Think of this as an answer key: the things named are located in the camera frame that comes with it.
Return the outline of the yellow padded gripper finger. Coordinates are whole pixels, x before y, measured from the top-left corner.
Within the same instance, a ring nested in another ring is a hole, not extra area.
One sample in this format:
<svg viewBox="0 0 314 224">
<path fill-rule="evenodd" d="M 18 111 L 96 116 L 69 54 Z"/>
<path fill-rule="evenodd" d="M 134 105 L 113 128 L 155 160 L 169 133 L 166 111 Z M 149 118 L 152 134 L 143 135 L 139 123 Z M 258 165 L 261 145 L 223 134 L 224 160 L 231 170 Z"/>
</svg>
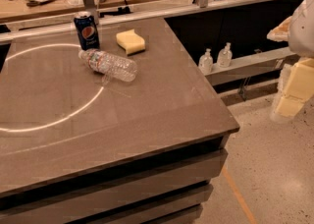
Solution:
<svg viewBox="0 0 314 224">
<path fill-rule="evenodd" d="M 284 64 L 270 118 L 278 123 L 292 120 L 313 96 L 314 59 L 301 58 L 293 65 Z"/>
<path fill-rule="evenodd" d="M 267 38 L 277 42 L 288 41 L 290 21 L 291 17 L 288 17 L 284 21 L 282 21 L 277 27 L 271 29 L 267 34 Z"/>
</svg>

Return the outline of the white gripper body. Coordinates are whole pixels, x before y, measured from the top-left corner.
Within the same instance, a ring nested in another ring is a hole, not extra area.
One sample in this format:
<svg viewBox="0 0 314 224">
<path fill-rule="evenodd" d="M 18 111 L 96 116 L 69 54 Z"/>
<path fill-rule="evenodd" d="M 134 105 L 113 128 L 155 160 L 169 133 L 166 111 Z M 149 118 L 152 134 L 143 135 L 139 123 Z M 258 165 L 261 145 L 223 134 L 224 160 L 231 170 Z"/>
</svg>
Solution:
<svg viewBox="0 0 314 224">
<path fill-rule="evenodd" d="M 303 0 L 293 12 L 288 46 L 301 57 L 314 57 L 314 0 Z"/>
</svg>

